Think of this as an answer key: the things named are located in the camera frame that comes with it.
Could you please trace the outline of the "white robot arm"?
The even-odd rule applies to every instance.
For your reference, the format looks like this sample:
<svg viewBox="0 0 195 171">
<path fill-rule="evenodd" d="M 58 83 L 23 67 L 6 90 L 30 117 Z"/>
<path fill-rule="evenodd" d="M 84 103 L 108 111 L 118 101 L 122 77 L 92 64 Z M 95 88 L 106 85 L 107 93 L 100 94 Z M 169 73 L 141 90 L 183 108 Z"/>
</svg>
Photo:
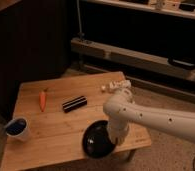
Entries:
<svg viewBox="0 0 195 171">
<path fill-rule="evenodd" d="M 112 143 L 121 145 L 134 122 L 195 143 L 195 112 L 138 105 L 129 89 L 117 90 L 104 104 L 107 131 Z"/>
</svg>

